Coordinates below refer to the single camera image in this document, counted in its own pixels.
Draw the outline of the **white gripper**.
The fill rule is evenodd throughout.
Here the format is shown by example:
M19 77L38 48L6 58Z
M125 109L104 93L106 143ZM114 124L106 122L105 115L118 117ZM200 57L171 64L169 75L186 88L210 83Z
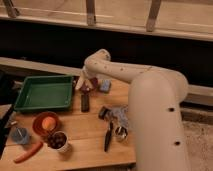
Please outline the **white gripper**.
M92 71L88 70L86 67L82 68L82 73L86 79L92 79L95 77L95 74ZM81 89L81 87L83 86L83 84L85 82L85 78L79 77L79 79L76 83L76 86L75 86L76 91Z

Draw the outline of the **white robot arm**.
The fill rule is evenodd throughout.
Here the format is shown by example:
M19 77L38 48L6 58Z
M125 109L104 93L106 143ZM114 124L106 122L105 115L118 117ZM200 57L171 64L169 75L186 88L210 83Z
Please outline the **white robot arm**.
M137 171L191 171L180 111L188 94L186 77L161 67L113 62L105 49L85 59L77 85L98 74L129 84Z

